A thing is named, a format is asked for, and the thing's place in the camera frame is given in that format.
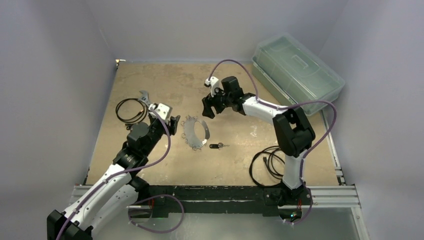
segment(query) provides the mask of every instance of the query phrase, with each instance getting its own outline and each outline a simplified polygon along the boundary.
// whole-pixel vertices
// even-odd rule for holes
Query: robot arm
[[[125,207],[149,197],[149,184],[136,176],[139,170],[124,171],[145,166],[148,155],[166,134],[157,115],[165,122],[171,135],[177,131],[180,116],[172,117],[172,108],[162,103],[151,104],[148,111],[150,125],[139,122],[131,127],[113,163],[90,190],[64,211],[54,210],[47,217],[47,239],[55,240],[65,221],[74,213],[61,239],[92,240]],[[91,197],[77,210],[87,196]]]
[[[278,145],[286,155],[283,185],[288,191],[302,188],[301,159],[303,153],[312,146],[315,132],[311,127],[302,108],[287,109],[286,106],[276,105],[260,100],[252,93],[243,93],[235,76],[229,76],[222,81],[216,77],[207,79],[204,85],[210,88],[210,93],[202,99],[202,115],[213,119],[212,107],[217,114],[231,107],[242,115],[259,118],[274,126]]]

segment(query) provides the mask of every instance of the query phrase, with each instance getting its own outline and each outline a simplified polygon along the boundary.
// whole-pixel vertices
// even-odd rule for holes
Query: wooden table
[[[266,147],[276,145],[274,127],[258,118],[243,116],[226,109],[214,119],[202,117],[202,98],[209,89],[204,81],[215,64],[159,64],[120,63],[116,73],[103,122],[93,153],[87,184],[94,184],[106,171],[121,150],[128,131],[115,115],[115,107],[125,98],[139,98],[140,90],[149,93],[151,102],[164,103],[173,108],[172,116],[198,116],[206,121],[210,139],[202,150],[192,150],[181,137],[183,128],[171,137],[168,156],[159,164],[143,169],[138,175],[151,185],[254,185],[249,176],[252,157]],[[250,79],[236,64],[221,64],[215,77],[223,79],[236,76],[245,93],[254,93]],[[260,98],[277,103],[271,94],[256,81]],[[140,111],[136,102],[126,103],[120,110],[122,117],[132,117]],[[325,132],[320,114],[309,117],[319,139]],[[222,149],[210,149],[210,143],[228,144]],[[167,148],[167,138],[162,137],[149,155],[149,162],[159,159]],[[284,166],[276,164],[282,173]],[[270,176],[262,158],[253,165],[253,175],[265,185],[278,181]],[[323,141],[305,161],[305,180],[311,186],[338,186],[334,160],[327,141]]]

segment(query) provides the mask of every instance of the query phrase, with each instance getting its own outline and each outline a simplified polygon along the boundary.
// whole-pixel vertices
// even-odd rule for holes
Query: black cable
[[[120,117],[119,116],[119,109],[122,107],[122,105],[124,104],[124,103],[126,103],[126,102],[128,102],[128,101],[136,101],[137,103],[139,103],[140,105],[141,105],[141,107],[142,107],[142,110],[141,111],[139,111],[135,116],[133,116],[133,117],[131,117],[131,118],[128,118],[128,119],[125,119],[125,118],[122,118],[122,117]],[[126,98],[126,99],[124,99],[124,100],[122,100],[122,101],[120,101],[117,105],[116,105],[116,107],[115,107],[115,114],[116,114],[116,117],[121,121],[121,122],[123,122],[123,123],[125,123],[125,125],[126,125],[126,129],[127,130],[129,130],[130,128],[131,128],[131,126],[132,125],[134,125],[134,124],[136,124],[136,123],[139,123],[139,122],[142,122],[146,117],[147,117],[147,114],[148,114],[148,106],[147,106],[147,104],[146,103],[144,103],[144,102],[142,102],[142,101],[140,101],[140,100],[138,100],[137,98]]]
[[[261,183],[259,183],[254,177],[253,177],[253,163],[255,162],[255,160],[257,158],[259,158],[260,155],[268,155],[268,157],[264,157],[263,158],[263,162],[265,163],[266,169],[268,170],[268,172],[271,174],[272,177],[274,177],[275,179],[281,180],[283,178],[283,175],[279,172],[277,172],[277,170],[274,167],[274,163],[273,160],[274,158],[278,159],[279,161],[281,161],[283,164],[285,164],[284,160],[281,159],[281,157],[276,155],[276,152],[281,151],[279,146],[270,146],[265,148],[264,150],[256,153],[253,158],[252,158],[252,162],[250,163],[250,167],[249,167],[249,175],[250,178],[252,179],[252,181],[254,182],[254,184],[256,184],[258,187],[261,188],[277,188],[280,186],[281,183],[277,183],[275,185],[271,185],[271,186],[265,186]]]

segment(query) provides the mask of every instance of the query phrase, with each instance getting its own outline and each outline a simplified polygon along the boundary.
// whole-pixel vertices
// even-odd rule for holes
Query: key
[[[223,148],[223,147],[229,147],[230,145],[224,145],[224,143],[222,143],[222,142],[219,142],[218,143],[218,147],[221,149],[221,148]]]
[[[218,144],[209,144],[209,148],[211,149],[221,149],[223,147],[228,147],[230,145],[224,145],[224,143],[219,142]]]

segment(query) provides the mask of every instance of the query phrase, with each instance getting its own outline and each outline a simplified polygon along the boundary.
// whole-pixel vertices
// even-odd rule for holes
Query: plastic container
[[[312,100],[334,101],[345,80],[290,34],[262,41],[253,60],[252,74],[283,105]],[[310,116],[325,103],[304,105]]]

